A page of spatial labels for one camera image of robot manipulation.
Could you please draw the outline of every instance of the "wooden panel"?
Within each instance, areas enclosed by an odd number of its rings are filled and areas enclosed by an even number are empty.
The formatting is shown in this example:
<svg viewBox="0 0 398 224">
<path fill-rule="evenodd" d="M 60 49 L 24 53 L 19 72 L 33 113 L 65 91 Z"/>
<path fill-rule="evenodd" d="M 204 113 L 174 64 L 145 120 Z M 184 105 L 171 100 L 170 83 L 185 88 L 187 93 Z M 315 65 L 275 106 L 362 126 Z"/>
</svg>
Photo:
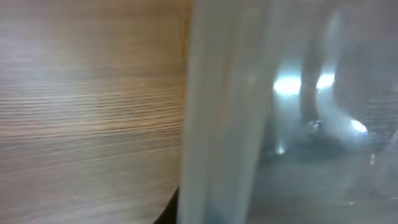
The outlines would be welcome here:
<svg viewBox="0 0 398 224">
<path fill-rule="evenodd" d="M 189 15 L 0 0 L 0 223 L 154 221 L 178 185 Z"/>
</svg>

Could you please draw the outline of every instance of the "bright light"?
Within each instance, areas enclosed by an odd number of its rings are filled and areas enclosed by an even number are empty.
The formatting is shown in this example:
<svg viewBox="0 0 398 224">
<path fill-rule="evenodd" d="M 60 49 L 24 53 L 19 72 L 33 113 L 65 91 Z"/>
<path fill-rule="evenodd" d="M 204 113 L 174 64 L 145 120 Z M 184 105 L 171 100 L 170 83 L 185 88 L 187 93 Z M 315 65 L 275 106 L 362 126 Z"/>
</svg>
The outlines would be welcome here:
<svg viewBox="0 0 398 224">
<path fill-rule="evenodd" d="M 361 122 L 357 121 L 357 120 L 351 120 L 351 125 L 353 126 L 353 128 L 361 133 L 365 133 L 368 130 L 366 129 L 365 125 L 361 124 Z"/>
<path fill-rule="evenodd" d="M 274 83 L 274 90 L 281 95 L 297 95 L 300 92 L 301 80 L 298 77 L 279 78 Z"/>
<path fill-rule="evenodd" d="M 278 153 L 279 155 L 283 155 L 283 154 L 285 154 L 285 149 L 284 149 L 282 146 L 279 146 L 279 147 L 278 147 L 277 153 Z"/>
<path fill-rule="evenodd" d="M 331 87 L 335 82 L 335 74 L 323 74 L 319 77 L 317 89 L 322 90 Z"/>
</svg>

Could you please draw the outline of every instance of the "glass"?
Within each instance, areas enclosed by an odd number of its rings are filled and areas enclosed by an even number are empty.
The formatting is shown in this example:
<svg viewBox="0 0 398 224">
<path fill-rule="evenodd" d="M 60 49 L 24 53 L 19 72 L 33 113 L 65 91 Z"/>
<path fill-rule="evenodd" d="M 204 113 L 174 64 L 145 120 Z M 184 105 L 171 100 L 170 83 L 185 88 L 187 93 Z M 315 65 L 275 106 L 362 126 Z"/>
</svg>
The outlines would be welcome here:
<svg viewBox="0 0 398 224">
<path fill-rule="evenodd" d="M 397 21 L 393 0 L 196 0 L 179 223 L 395 223 Z"/>
</svg>

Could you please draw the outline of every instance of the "translucent plastic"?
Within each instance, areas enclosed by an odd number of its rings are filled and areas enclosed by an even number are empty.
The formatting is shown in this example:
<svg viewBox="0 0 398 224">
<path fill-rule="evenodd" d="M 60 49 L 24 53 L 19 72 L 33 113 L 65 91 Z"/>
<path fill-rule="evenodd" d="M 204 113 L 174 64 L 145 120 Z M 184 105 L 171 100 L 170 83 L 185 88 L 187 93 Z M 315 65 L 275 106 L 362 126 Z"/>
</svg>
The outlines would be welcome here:
<svg viewBox="0 0 398 224">
<path fill-rule="evenodd" d="M 398 1 L 194 9 L 179 224 L 398 223 Z"/>
</svg>

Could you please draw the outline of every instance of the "wooden surface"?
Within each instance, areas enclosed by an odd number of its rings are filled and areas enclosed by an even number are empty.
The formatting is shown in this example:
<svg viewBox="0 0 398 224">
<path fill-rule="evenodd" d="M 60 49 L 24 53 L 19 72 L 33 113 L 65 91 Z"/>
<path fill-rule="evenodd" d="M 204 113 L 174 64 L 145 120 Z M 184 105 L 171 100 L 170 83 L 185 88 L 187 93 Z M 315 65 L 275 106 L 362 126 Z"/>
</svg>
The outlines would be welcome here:
<svg viewBox="0 0 398 224">
<path fill-rule="evenodd" d="M 185 0 L 0 0 L 0 223 L 152 223 L 179 178 Z"/>
</svg>

